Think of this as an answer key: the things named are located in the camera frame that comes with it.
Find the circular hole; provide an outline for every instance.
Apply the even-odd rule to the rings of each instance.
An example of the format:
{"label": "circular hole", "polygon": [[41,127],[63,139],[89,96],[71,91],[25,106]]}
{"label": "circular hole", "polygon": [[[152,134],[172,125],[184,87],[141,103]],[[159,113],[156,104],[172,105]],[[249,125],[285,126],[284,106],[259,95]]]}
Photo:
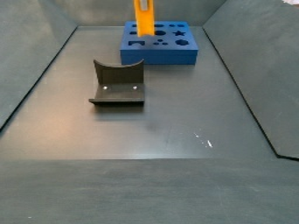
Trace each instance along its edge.
{"label": "circular hole", "polygon": [[165,32],[164,32],[164,31],[156,31],[153,34],[155,34],[156,36],[163,36],[163,35],[165,34]]}

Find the gray wall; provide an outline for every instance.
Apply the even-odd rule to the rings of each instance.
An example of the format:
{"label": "gray wall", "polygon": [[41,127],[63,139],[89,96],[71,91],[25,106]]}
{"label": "gray wall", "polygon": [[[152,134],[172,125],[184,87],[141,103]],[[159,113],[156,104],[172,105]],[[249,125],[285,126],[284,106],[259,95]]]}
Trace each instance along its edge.
{"label": "gray wall", "polygon": [[299,158],[298,21],[298,8],[280,0],[228,0],[203,26],[276,153],[294,158]]}
{"label": "gray wall", "polygon": [[[133,0],[52,0],[80,25],[124,25],[135,19]],[[155,0],[156,20],[203,25],[225,0]]]}
{"label": "gray wall", "polygon": [[75,28],[47,0],[1,0],[0,128]]}

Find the yellow peg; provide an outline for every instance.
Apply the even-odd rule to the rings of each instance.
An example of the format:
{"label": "yellow peg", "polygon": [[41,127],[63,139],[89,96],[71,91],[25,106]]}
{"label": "yellow peg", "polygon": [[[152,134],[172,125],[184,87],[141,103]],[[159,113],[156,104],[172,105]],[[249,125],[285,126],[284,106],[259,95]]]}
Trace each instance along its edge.
{"label": "yellow peg", "polygon": [[153,0],[135,0],[135,20],[137,37],[155,35]]}

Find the black curved holder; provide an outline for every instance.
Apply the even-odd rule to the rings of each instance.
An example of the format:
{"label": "black curved holder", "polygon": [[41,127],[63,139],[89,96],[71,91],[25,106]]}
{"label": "black curved holder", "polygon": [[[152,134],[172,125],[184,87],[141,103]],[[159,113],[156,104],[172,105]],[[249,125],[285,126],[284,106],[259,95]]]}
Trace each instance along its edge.
{"label": "black curved holder", "polygon": [[144,61],[128,66],[108,66],[93,60],[97,72],[97,93],[93,104],[144,103]]}

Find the shape sorter block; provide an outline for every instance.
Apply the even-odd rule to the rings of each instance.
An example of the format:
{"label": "shape sorter block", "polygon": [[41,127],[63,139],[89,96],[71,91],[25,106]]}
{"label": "shape sorter block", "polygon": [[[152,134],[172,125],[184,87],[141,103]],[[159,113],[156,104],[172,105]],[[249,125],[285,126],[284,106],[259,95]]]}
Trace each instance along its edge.
{"label": "shape sorter block", "polygon": [[153,36],[136,36],[136,22],[125,22],[120,46],[123,65],[193,65],[199,47],[185,22],[156,21]]}

